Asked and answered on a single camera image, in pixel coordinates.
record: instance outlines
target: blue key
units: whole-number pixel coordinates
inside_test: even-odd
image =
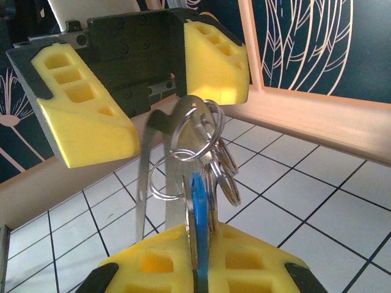
[[[209,270],[208,194],[205,191],[205,186],[199,173],[193,173],[192,175],[191,195],[196,220],[195,233],[197,235],[197,287],[199,293],[207,293]]]

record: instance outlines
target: screw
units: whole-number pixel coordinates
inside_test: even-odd
[[[123,21],[122,18],[119,18],[115,21],[115,27],[117,29],[123,29],[123,27],[125,26],[125,22]]]
[[[147,23],[147,19],[145,18],[145,16],[141,15],[139,19],[139,24],[141,26],[144,26],[146,23]]]
[[[76,42],[80,46],[84,46],[87,43],[87,38],[86,38],[85,35],[78,35],[77,38],[76,38]]]
[[[145,40],[142,44],[142,47],[144,50],[148,49],[149,48],[149,41],[148,40]]]
[[[127,54],[128,52],[129,52],[129,47],[128,47],[128,45],[127,44],[123,44],[122,46],[121,46],[121,54]]]

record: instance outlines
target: tile grout line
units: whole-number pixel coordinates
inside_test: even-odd
[[[245,148],[247,151],[251,151],[251,152],[253,152],[253,153],[255,153],[255,154],[260,154],[262,151],[264,151],[266,148],[268,148],[268,147],[270,147],[273,143],[275,143],[276,141],[278,141],[281,137],[283,137],[284,136],[284,134],[281,134],[280,136],[278,136],[278,138],[276,138],[276,139],[274,139],[271,143],[269,143],[267,146],[265,146],[264,148],[262,148],[262,150],[260,150],[260,151],[254,151],[254,150],[252,150],[252,149],[250,149],[250,148],[248,148],[248,147],[246,147],[246,146],[244,146],[244,145],[241,145],[241,144],[239,144],[239,143],[237,143],[237,142],[235,142],[235,141],[231,141],[230,143],[233,143],[234,145],[237,145],[237,146],[239,146],[239,147],[242,147],[242,148]]]
[[[118,216],[116,219],[114,219],[114,220],[111,221],[110,223],[105,224],[105,226],[103,226],[103,227],[100,229],[100,231],[103,230],[103,229],[105,229],[105,228],[107,228],[109,225],[113,224],[115,221],[121,219],[124,215],[126,215],[126,214],[129,213],[129,212],[131,212],[131,211],[132,211],[133,209],[135,209],[135,208],[136,208],[136,205],[133,206],[133,207],[132,207],[131,209],[129,209],[128,211],[124,212],[122,215]]]
[[[276,142],[276,140],[273,141],[272,143],[270,143],[270,144],[269,144],[268,146],[266,146],[265,148],[269,147],[271,144],[273,144],[274,142]],[[245,148],[245,149],[248,150],[248,151],[251,151],[251,152],[253,152],[253,153],[256,153],[254,150],[252,150],[252,149],[250,149],[250,148],[247,148],[247,147],[245,147],[245,146],[242,146],[242,145],[240,145],[240,144],[238,144],[238,143],[236,143],[236,142],[230,142],[230,143],[233,143],[234,145],[237,145],[237,146],[239,146],[239,147]],[[306,173],[306,172],[303,172],[303,171],[301,171],[301,170],[296,169],[295,167],[296,167],[297,164],[295,164],[295,166],[292,167],[292,166],[289,166],[289,165],[287,165],[287,164],[284,164],[283,162],[280,162],[280,161],[277,161],[277,160],[275,160],[275,159],[273,159],[273,158],[271,158],[271,157],[268,157],[268,156],[266,156],[266,155],[264,155],[264,154],[261,154],[261,152],[264,151],[265,148],[263,148],[263,149],[262,149],[259,153],[257,153],[257,154],[259,154],[260,156],[263,156],[263,157],[265,157],[265,158],[267,158],[267,159],[269,159],[269,160],[272,160],[272,161],[274,161],[274,162],[276,162],[276,163],[282,164],[282,165],[284,165],[284,166],[286,166],[286,167],[288,167],[288,168],[293,168],[293,170],[295,170],[296,172],[299,172],[299,173],[301,173],[301,174],[303,174],[303,175],[306,175],[306,176],[308,176],[308,177],[311,177],[312,179],[315,179],[315,180],[317,180],[317,181],[319,181],[319,182],[322,182],[322,183],[324,183],[324,184],[327,184],[328,186],[331,186],[331,187],[334,187],[334,188],[338,188],[338,186],[335,186],[335,185],[333,185],[333,184],[331,184],[331,183],[328,183],[327,181],[324,181],[324,180],[319,179],[319,178],[317,178],[317,177],[315,177],[315,176],[313,176],[313,175],[311,175],[311,174],[308,174],[308,173]],[[254,157],[255,157],[255,156],[252,156],[252,157],[251,157],[250,159],[248,159],[245,163],[249,162],[249,161],[250,161],[251,159],[253,159]],[[373,204],[373,205],[375,205],[375,206],[377,206],[377,207],[379,207],[379,208],[381,208],[381,209],[385,209],[386,211],[391,212],[391,209],[389,209],[389,208],[387,208],[387,207],[385,207],[385,206],[382,206],[381,204],[377,204],[377,203],[375,203],[374,201],[367,200],[366,198],[360,197],[359,195],[356,195],[356,194],[354,194],[354,193],[352,193],[352,192],[350,192],[350,191],[348,191],[348,190],[345,190],[345,189],[343,189],[343,188],[340,188],[340,190],[342,190],[342,191],[344,191],[344,192],[346,192],[346,193],[348,193],[348,194],[350,194],[350,195],[352,195],[352,196],[354,196],[354,197],[360,198],[361,200],[366,201],[367,203],[371,203],[371,204]]]
[[[117,179],[120,181],[121,185],[123,186],[123,188],[125,188],[126,192],[128,193],[128,195],[130,196],[130,198],[134,201],[134,203],[137,203],[137,201],[134,199],[134,197],[131,195],[131,193],[129,192],[129,190],[125,187],[125,185],[122,183],[121,179],[118,177],[117,174],[115,174],[115,176],[117,177]],[[149,219],[149,217],[147,216],[147,214],[145,213],[145,218],[147,219],[147,221],[149,222],[149,224],[152,226],[153,230],[155,230],[157,233],[158,233],[158,230],[156,229],[155,225],[152,223],[152,221]]]
[[[374,260],[374,258],[376,257],[376,255],[380,252],[380,250],[383,248],[383,246],[385,246],[385,244],[387,243],[387,241],[391,239],[391,232],[386,236],[386,238],[384,238],[384,240],[380,243],[380,245],[377,247],[377,249],[375,250],[374,253],[372,253],[372,255],[368,258],[368,260],[366,261],[366,263],[361,267],[361,269],[356,273],[356,275],[353,277],[353,279],[349,282],[349,284],[344,288],[344,290],[342,291],[342,293],[346,293],[348,292],[352,286],[354,285],[354,283],[360,278],[360,276],[362,275],[362,273],[364,273],[364,271],[367,269],[367,267],[372,263],[372,260]]]
[[[49,221],[49,232],[50,232],[50,242],[51,242],[51,253],[53,255],[53,266],[54,266],[54,277],[56,278],[56,289],[57,293],[60,293],[60,286],[59,286],[59,277],[57,272],[57,264],[56,264],[56,254],[54,253],[54,241],[53,241],[53,233],[51,231],[51,222],[50,222],[50,213],[48,213],[48,221]]]
[[[77,284],[75,287],[73,287],[72,289],[70,289],[67,293],[71,292],[72,290],[76,289],[78,286],[82,285],[84,281],[80,282],[79,284]]]
[[[249,129],[247,129],[246,131],[244,131],[242,134],[238,135],[237,137],[235,137],[233,140],[229,140],[229,139],[225,139],[225,140],[228,140],[229,142],[233,142],[234,140],[238,139],[239,137],[243,136],[244,134],[246,134],[247,132],[249,132],[251,129],[255,128],[256,125],[253,124]]]
[[[234,143],[235,145],[238,145],[239,147],[242,147],[242,148],[245,148],[251,152],[254,153],[254,155],[252,157],[250,157],[247,161],[243,162],[240,166],[238,166],[238,168],[242,167],[244,164],[250,162],[253,158],[255,158],[258,154],[260,155],[260,152],[263,151],[265,148],[269,147],[270,145],[272,145],[275,141],[277,141],[280,137],[282,137],[283,134],[281,136],[279,136],[278,138],[276,138],[275,140],[273,140],[271,143],[269,143],[267,146],[265,146],[262,150],[260,150],[259,152],[256,152],[256,151],[253,151],[253,150],[250,150],[249,148],[245,148],[244,146],[241,146],[241,145],[238,145],[237,143],[235,142],[231,142],[231,143]]]
[[[365,257],[364,255],[356,252],[354,249],[348,247],[346,244],[336,240],[336,238],[328,235],[326,232],[320,230],[319,228],[315,227],[314,225],[312,224],[309,224],[307,222],[304,223],[305,225],[308,225],[309,227],[311,227],[312,229],[316,230],[317,232],[321,233],[322,235],[326,236],[327,238],[329,238],[330,240],[333,240],[334,242],[336,242],[337,244],[341,245],[342,247],[344,247],[345,249],[349,250],[350,252],[354,253],[355,255],[357,255],[358,257],[362,258],[363,260],[365,261],[368,261],[368,258]]]
[[[74,195],[71,195],[70,197],[68,197],[66,200],[60,202],[59,204],[53,206],[52,208],[49,209],[49,212],[51,211],[54,211],[55,209],[59,208],[60,206],[62,206],[64,203],[67,203],[68,201],[70,201],[71,199],[77,197],[78,195],[81,194],[81,191],[77,192],[76,194]]]
[[[78,248],[80,245],[82,245],[83,243],[85,243],[86,241],[88,241],[89,239],[93,238],[95,235],[97,235],[98,232],[95,232],[93,234],[91,234],[90,236],[88,236],[87,238],[85,238],[82,242],[78,243],[77,245],[75,245],[74,247],[72,247],[71,249],[69,249],[67,252],[63,253],[62,255],[60,255],[56,261],[58,261],[59,259],[61,259],[63,256],[67,255],[69,252],[71,252],[72,250]]]
[[[37,272],[33,273],[31,276],[29,276],[28,278],[24,279],[22,282],[20,282],[19,284],[17,284],[15,287],[13,287],[11,290],[7,291],[7,293],[9,292],[12,292],[15,288],[19,287],[20,285],[22,285],[23,283],[27,282],[28,280],[30,280],[32,277],[34,277],[35,275],[39,274],[40,272],[42,272],[43,270],[45,270],[46,268],[48,268],[49,266],[51,266],[53,264],[53,262],[47,264],[46,266],[44,266],[43,268],[41,268],[40,270],[38,270]]]
[[[383,268],[382,266],[379,266],[377,263],[371,261],[371,265],[377,267],[378,269],[382,270],[383,272],[385,272],[386,274],[390,275],[391,276],[391,272],[389,270],[386,270],[385,268]]]
[[[11,256],[8,261],[10,261],[11,259],[13,259],[14,257],[20,255],[22,252],[25,252],[27,249],[29,249],[30,247],[32,247],[33,245],[37,244],[38,242],[44,240],[44,238],[48,237],[50,235],[50,230],[49,230],[49,233],[46,234],[45,236],[43,236],[42,238],[40,238],[39,240],[35,241],[33,244],[27,246],[26,248],[22,249],[21,251],[19,251],[18,253],[15,253],[13,256]]]
[[[46,213],[44,212],[44,213],[38,215],[36,218],[34,218],[34,219],[28,221],[27,223],[24,223],[24,224],[21,225],[20,227],[18,227],[18,228],[16,228],[16,229],[12,230],[12,231],[11,231],[11,235],[12,235],[13,233],[18,232],[19,230],[23,229],[24,227],[30,225],[31,223],[34,223],[36,220],[39,220],[39,219],[42,218],[45,214],[46,214]]]
[[[90,207],[90,204],[89,204],[89,202],[88,202],[88,200],[87,200],[86,194],[84,193],[84,191],[82,191],[82,193],[83,193],[84,199],[85,199],[85,201],[86,201],[86,203],[87,203],[88,210],[90,211],[90,215],[91,215],[91,217],[92,217],[92,220],[93,220],[93,223],[94,223],[94,225],[95,225],[95,228],[96,228],[97,231],[98,231],[99,238],[100,238],[100,240],[102,241],[102,245],[103,245],[104,251],[106,252],[107,256],[109,257],[109,256],[110,256],[110,253],[109,253],[109,250],[108,250],[108,248],[107,248],[107,246],[106,246],[106,243],[104,243],[103,236],[102,236],[102,234],[100,233],[100,230],[99,230],[99,227],[98,227],[98,224],[97,224],[97,220],[95,220],[95,216],[93,215],[93,212],[92,212],[91,207]]]
[[[235,215],[233,215],[231,218],[229,218],[229,220],[226,222],[230,222],[231,220],[233,220],[235,217],[237,217],[239,214],[241,214],[246,208],[248,208],[253,202],[255,202],[257,199],[261,198],[262,197],[262,194],[265,193],[266,191],[268,191],[271,187],[273,187],[277,182],[279,182],[281,180],[281,178],[283,178],[287,173],[289,173],[290,170],[286,171],[280,178],[278,178],[277,180],[275,180],[268,188],[266,188],[262,193],[258,193],[256,192],[255,190],[253,190],[252,188],[250,188],[249,186],[243,184],[242,182],[240,181],[237,181],[235,180],[236,182],[240,183],[241,185],[243,185],[244,187],[248,188],[249,190],[251,190],[252,192],[254,192],[255,194],[257,194],[258,196],[255,197],[252,201],[250,201],[250,203],[248,203],[247,205],[245,205],[245,207],[243,207],[240,211],[238,211]]]
[[[155,166],[155,164],[154,164],[151,160],[149,160],[149,163],[152,164],[153,166]],[[159,167],[157,167],[156,169],[158,169],[158,171],[159,171],[162,175],[164,175],[164,177],[166,177],[166,174],[164,174],[164,172],[163,172],[162,170],[160,170]]]
[[[283,134],[281,135],[281,136],[279,136],[278,138],[276,138],[275,140],[273,140],[269,145],[267,145],[266,147],[264,147],[262,150],[260,150],[259,152],[258,152],[258,154],[259,153],[261,153],[264,149],[266,149],[267,147],[269,147],[270,145],[272,145],[275,141],[277,141],[280,137],[282,137],[283,136]],[[316,148],[314,148],[311,152],[309,152],[304,158],[302,158],[298,163],[296,163],[296,165],[298,165],[298,164],[300,164],[306,157],[308,157],[310,154],[312,154],[317,148],[318,148],[319,146],[317,146]],[[247,186],[246,184],[244,184],[244,183],[242,183],[242,182],[240,182],[240,181],[237,181],[237,182],[239,182],[240,184],[242,184],[244,187],[246,187],[246,188],[248,188],[249,190],[251,190],[251,191],[253,191],[253,192],[255,192],[255,194],[257,194],[258,196],[256,197],[256,198],[254,198],[249,204],[247,204],[245,207],[243,207],[239,212],[237,212],[234,216],[232,216],[228,221],[227,221],[227,223],[228,222],[230,222],[231,220],[233,220],[236,216],[238,216],[241,212],[243,212],[248,206],[250,206],[250,204],[252,204],[255,200],[257,200],[258,198],[260,198],[260,197],[262,197],[262,198],[264,198],[264,199],[266,199],[266,197],[264,197],[263,196],[263,194],[265,193],[265,192],[267,192],[272,186],[274,186],[277,182],[279,182],[286,174],[288,174],[289,172],[291,172],[291,170],[296,166],[296,165],[294,165],[293,167],[290,167],[290,169],[289,170],[287,170],[280,178],[278,178],[276,181],[274,181],[270,186],[268,186],[268,188],[266,188],[264,191],[262,191],[261,193],[258,193],[258,192],[256,192],[255,190],[253,190],[252,188],[250,188],[249,186]],[[278,208],[280,208],[280,209],[282,209],[282,210],[284,210],[284,211],[286,211],[284,208],[282,208],[282,207],[280,207],[278,204],[276,204],[275,202],[273,202],[273,201],[271,201],[271,200],[269,200],[269,199],[267,199],[267,201],[268,202],[270,202],[270,203],[272,203],[272,204],[274,204],[275,206],[277,206]],[[293,213],[291,213],[291,212],[288,212],[289,214],[291,214],[293,217],[296,217],[297,219],[299,219],[300,221],[302,221],[302,219],[300,219],[298,216],[296,216],[296,215],[294,215]]]
[[[309,214],[305,219],[304,221],[298,226],[296,227],[296,229],[294,229],[292,231],[292,233],[290,233],[277,247],[280,248],[286,241],[288,241],[290,239],[290,237],[293,236],[293,234],[295,232],[297,232],[298,229],[300,229],[305,223],[307,223],[307,221],[317,212],[319,211],[319,209],[324,205],[326,204],[326,202],[333,196],[335,195],[341,188],[341,186],[343,186],[354,174],[356,174],[356,172],[358,170],[360,170],[360,168],[366,163],[366,160],[363,161],[363,163],[361,163],[344,181],[342,181],[342,183],[335,188],[335,190],[324,200],[321,202],[321,204],[319,204],[319,206],[316,207],[316,209],[314,209],[311,214]]]

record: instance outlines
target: metal ring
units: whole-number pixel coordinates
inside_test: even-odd
[[[209,195],[209,219],[210,219],[210,239],[216,233],[218,228],[217,216],[217,182],[213,176],[210,165],[205,166],[205,189]]]
[[[224,177],[224,174],[221,172],[221,168],[219,166],[219,163],[217,160],[212,159],[210,162],[210,166],[212,168],[212,171],[216,177],[217,182],[221,186],[221,189],[225,196],[227,197],[230,204],[233,206],[238,206],[240,204],[240,196],[238,194],[238,187],[236,186],[235,180],[233,180],[231,174],[229,172],[225,174],[228,178],[228,181],[231,185],[231,187],[228,185],[227,180]]]
[[[228,171],[232,176],[238,174],[239,168],[222,138],[220,138],[217,142],[214,152],[221,164],[225,166],[226,171]]]
[[[151,172],[150,172],[150,175],[149,175],[149,180],[148,180],[148,183],[149,183],[149,188],[150,190],[152,191],[152,194],[155,198],[157,199],[160,199],[160,200],[166,200],[166,201],[169,201],[169,200],[177,200],[179,198],[183,198],[184,197],[184,193],[182,192],[181,194],[175,194],[175,195],[169,195],[169,194],[164,194],[162,192],[160,192],[156,186],[154,185],[153,183],[153,174],[155,173],[156,169],[158,168],[158,166],[160,166],[163,161],[165,161],[167,158],[169,157],[172,157],[172,156],[175,156],[176,154],[188,154],[188,155],[193,155],[194,152],[193,151],[190,151],[190,150],[175,150],[173,152],[171,152],[170,154],[166,155],[166,156],[163,156],[161,157],[157,162],[156,164],[153,166]],[[203,164],[201,161],[200,162],[200,165],[201,165],[201,169],[203,169]]]
[[[215,144],[219,140],[219,138],[224,130],[225,114],[224,114],[223,110],[214,101],[205,100],[204,103],[206,104],[206,106],[209,108],[209,110],[211,112],[217,113],[217,123],[215,123],[216,128],[215,128],[213,134],[211,134],[210,137],[206,140],[206,144],[201,148],[201,150],[199,150],[195,154],[191,155],[190,157],[182,158],[182,157],[175,156],[175,158],[181,160],[182,162],[193,162],[193,161],[200,159],[202,156],[204,156],[207,152],[209,152],[215,146]],[[183,119],[182,123],[180,123],[175,128],[175,131],[172,135],[172,140],[171,140],[171,150],[172,150],[171,152],[172,153],[175,152],[175,150],[178,147],[179,135],[180,135],[183,127],[191,119],[194,112],[195,112],[194,108],[190,109],[190,111],[188,113],[186,113],[185,118]]]

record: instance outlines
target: keychain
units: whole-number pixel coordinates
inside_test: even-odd
[[[240,204],[238,168],[221,139],[224,120],[216,103],[196,96],[180,100],[172,115],[151,114],[142,143],[138,240],[149,194],[175,203],[166,213],[177,212],[172,223],[183,222],[105,259],[77,293],[327,293],[301,259],[218,221],[217,185],[231,204]],[[165,155],[148,174],[158,131]],[[152,180],[164,161],[167,193]]]

